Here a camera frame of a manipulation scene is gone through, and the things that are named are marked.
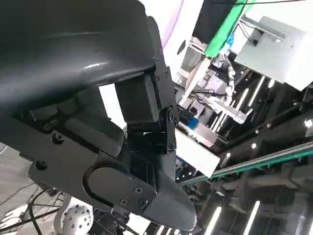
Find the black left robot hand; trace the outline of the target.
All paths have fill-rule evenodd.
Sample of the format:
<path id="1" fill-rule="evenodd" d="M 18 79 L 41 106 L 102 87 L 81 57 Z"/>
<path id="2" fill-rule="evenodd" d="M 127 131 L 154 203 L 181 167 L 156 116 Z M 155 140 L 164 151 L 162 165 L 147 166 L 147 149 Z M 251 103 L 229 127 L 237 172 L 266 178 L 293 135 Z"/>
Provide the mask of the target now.
<path id="1" fill-rule="evenodd" d="M 137 0 L 0 3 L 0 141 L 29 177 L 97 209 L 190 231 L 159 30 Z"/>

